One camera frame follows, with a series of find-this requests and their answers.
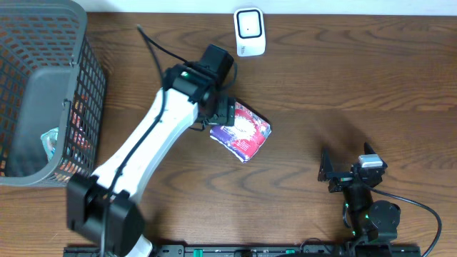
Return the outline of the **red purple snack bag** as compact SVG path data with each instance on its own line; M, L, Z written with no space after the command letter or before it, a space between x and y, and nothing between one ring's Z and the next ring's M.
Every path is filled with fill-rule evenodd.
M269 122L236 102L234 125L213 126L210 137L227 148L242 163L246 163L258 152L270 133Z

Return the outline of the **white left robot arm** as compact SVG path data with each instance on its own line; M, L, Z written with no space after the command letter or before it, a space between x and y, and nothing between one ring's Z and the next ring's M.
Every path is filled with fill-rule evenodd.
M199 61L167 69L151 108L121 148L91 175L71 177L68 227L96 243L100 256L150 254L138 208L143 192L169 149L194 123L234 125L236 100L222 93L233 65L228 51L211 44Z

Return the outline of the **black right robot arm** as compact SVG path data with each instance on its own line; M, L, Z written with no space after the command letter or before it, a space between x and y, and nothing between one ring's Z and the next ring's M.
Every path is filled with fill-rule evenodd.
M382 182L387 163L368 143L349 171L336 171L328 151L321 152L318 180L328 183L328 191L341 192L345 199L349 227L356 238L367 243L389 243L398 236L401 210L389 201L374 201L371 193Z

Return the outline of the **white barcode scanner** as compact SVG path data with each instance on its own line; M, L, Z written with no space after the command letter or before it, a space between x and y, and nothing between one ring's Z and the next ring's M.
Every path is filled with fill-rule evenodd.
M233 14L236 51L240 57L260 56L266 50L263 12L259 8L238 9Z

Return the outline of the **grey plastic mesh basket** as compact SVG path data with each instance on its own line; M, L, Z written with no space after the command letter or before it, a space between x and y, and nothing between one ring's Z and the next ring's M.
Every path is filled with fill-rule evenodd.
M64 187L94 170L107 81L74 1L1 3L1 184ZM47 161L41 135L58 128Z

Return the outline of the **teal wrapped snack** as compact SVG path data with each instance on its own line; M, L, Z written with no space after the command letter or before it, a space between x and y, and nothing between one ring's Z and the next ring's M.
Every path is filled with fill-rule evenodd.
M46 133L43 133L40 137L44 151L46 153L47 161L50 161L56 151L57 140L58 140L59 129L53 128Z

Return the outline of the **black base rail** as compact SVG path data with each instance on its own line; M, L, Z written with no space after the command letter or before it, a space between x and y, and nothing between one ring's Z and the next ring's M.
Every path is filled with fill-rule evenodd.
M357 256L420 256L417 246L358 246ZM348 256L339 246L307 244L295 246L182 246L163 245L153 248L152 257L270 257L270 256Z

